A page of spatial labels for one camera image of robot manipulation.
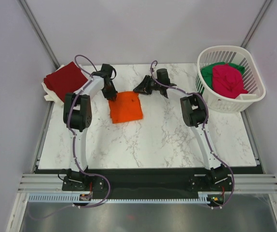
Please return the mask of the orange t shirt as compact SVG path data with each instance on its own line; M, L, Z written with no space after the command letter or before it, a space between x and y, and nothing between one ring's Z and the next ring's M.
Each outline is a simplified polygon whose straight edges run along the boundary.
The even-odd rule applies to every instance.
M113 124L143 119L139 94L133 91L117 93L114 101L109 101L110 117Z

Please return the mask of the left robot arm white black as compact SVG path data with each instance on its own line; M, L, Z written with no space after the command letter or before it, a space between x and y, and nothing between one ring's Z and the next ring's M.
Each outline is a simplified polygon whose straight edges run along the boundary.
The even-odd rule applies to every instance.
M94 175L85 174L88 171L86 136L92 122L91 100L100 91L105 99L116 100L117 90L112 75L116 75L116 70L109 64L102 64L100 71L91 73L91 79L77 93L65 96L63 121L72 139L73 158L63 178L63 191L87 191L95 179Z

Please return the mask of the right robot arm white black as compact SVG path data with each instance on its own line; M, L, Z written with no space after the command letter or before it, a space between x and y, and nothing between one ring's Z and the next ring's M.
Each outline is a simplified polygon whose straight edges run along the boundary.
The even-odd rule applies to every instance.
M205 177L206 187L217 190L220 186L226 191L235 190L235 178L232 169L216 154L209 129L208 107L200 93L188 93L170 81L167 69L158 69L156 76L146 75L142 82L133 89L135 93L150 95L153 91L159 91L167 99L176 99L180 102L182 118L187 127L194 133L202 157L205 169L208 173Z

